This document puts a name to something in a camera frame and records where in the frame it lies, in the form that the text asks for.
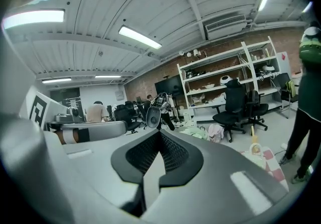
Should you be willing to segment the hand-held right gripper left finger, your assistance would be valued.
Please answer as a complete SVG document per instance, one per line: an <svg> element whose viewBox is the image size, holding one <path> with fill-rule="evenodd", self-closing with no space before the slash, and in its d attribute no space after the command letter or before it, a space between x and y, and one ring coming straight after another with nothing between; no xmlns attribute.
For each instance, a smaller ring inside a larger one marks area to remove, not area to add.
<svg viewBox="0 0 321 224"><path fill-rule="evenodd" d="M47 223L146 223L133 214L142 191L114 171L91 178L87 158L70 158L33 121L1 115L1 161L26 202Z"/></svg>

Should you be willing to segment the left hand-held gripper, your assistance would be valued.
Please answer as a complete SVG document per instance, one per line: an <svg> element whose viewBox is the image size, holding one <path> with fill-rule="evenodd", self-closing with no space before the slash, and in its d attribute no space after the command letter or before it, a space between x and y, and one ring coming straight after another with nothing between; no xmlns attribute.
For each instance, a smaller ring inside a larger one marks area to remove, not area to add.
<svg viewBox="0 0 321 224"><path fill-rule="evenodd" d="M55 116L63 114L63 105L40 93L30 89L21 106L19 117L30 119L44 131L53 131L49 123L55 121ZM71 130L78 135L78 142L93 142L116 138L127 132L124 121L63 124L63 133Z"/></svg>

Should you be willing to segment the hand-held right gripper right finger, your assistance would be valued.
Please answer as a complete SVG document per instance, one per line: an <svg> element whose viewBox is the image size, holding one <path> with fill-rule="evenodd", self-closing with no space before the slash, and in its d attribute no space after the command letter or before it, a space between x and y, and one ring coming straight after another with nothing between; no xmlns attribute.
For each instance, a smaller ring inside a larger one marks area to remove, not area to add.
<svg viewBox="0 0 321 224"><path fill-rule="evenodd" d="M203 155L203 166L186 185L160 190L141 216L148 223L243 223L287 195L268 172L234 149L185 134Z"/></svg>

